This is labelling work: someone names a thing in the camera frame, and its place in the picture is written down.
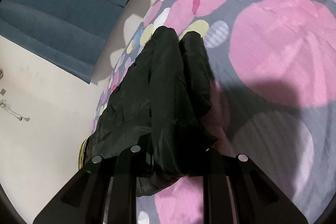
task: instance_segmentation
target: yellow object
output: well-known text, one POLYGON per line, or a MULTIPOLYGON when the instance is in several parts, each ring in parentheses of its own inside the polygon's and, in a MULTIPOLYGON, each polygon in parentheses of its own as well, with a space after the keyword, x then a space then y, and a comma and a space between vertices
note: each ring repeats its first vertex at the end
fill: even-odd
POLYGON ((133 44, 134 44, 134 39, 131 40, 131 42, 129 43, 128 47, 127 47, 127 54, 130 54, 132 49, 133 49, 133 44))
POLYGON ((80 150, 79 150, 78 170, 80 170, 80 168, 82 168, 83 165, 85 164, 85 162, 84 162, 84 153, 85 153, 85 150, 86 150, 87 145, 88 145, 88 143, 87 143, 87 140, 88 140, 88 139, 89 139, 89 138, 87 138, 87 139, 82 143, 81 148, 80 148, 80 150))
POLYGON ((144 46, 147 41, 150 39, 151 35, 154 32, 154 25, 153 24, 149 24, 145 30, 143 31, 141 38, 140 38, 140 45, 144 46))
POLYGON ((103 111, 104 111, 104 106, 101 106, 100 111, 99 111, 99 116, 103 114, 103 111))
POLYGON ((182 37, 190 31, 195 31, 198 32, 201 37, 204 37, 204 35, 206 34, 206 32, 209 30, 209 24, 208 22, 204 21, 204 20, 196 20, 195 22, 193 22, 192 24, 190 24, 180 35, 180 39, 182 39, 182 37))

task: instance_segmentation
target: bed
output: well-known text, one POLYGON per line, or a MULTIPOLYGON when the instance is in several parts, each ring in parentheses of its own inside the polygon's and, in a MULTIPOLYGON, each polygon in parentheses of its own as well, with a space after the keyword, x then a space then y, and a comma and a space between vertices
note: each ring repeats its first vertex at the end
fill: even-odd
MULTIPOLYGON (((216 79, 216 148, 227 153, 228 138, 315 223, 336 192, 335 16, 336 0, 156 0, 110 75, 92 132, 156 28, 197 31, 216 79)), ((138 198, 137 217, 202 223, 202 178, 138 198)))

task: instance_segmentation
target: screw head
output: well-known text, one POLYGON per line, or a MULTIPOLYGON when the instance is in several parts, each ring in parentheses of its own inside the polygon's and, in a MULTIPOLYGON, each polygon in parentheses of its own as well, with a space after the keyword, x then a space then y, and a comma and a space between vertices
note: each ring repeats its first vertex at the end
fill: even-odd
POLYGON ((94 157, 92 158, 92 162, 93 162, 94 164, 97 164, 97 163, 101 162, 102 159, 103 159, 103 158, 102 158, 101 156, 97 155, 97 156, 94 156, 94 157))
POLYGON ((242 162, 246 162, 246 161, 249 160, 248 156, 246 156, 246 155, 244 155, 244 154, 240 154, 240 155, 238 156, 238 159, 239 159, 240 161, 242 161, 242 162))
POLYGON ((133 153, 139 152, 140 150, 141 150, 141 147, 138 146, 138 145, 133 145, 133 146, 131 147, 131 151, 132 151, 133 153))

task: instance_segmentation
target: black fabric bag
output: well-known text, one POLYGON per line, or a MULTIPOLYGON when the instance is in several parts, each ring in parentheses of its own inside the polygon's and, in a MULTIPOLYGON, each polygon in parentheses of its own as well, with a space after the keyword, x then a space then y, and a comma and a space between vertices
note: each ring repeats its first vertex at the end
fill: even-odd
POLYGON ((217 139, 200 122, 210 105, 211 70, 203 40, 159 27, 110 96, 90 137, 87 159, 117 156, 151 133, 155 173, 141 178, 137 196, 152 195, 197 168, 217 139))

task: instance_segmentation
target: black metal bracket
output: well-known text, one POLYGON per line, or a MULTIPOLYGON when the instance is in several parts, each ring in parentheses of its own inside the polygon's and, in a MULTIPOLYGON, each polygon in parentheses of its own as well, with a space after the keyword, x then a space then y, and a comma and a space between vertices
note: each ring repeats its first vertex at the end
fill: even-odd
MULTIPOLYGON (((307 224, 304 215, 246 155, 204 153, 204 224, 307 224)), ((119 156, 94 156, 33 224, 135 224, 136 178, 151 177, 150 134, 119 156)))

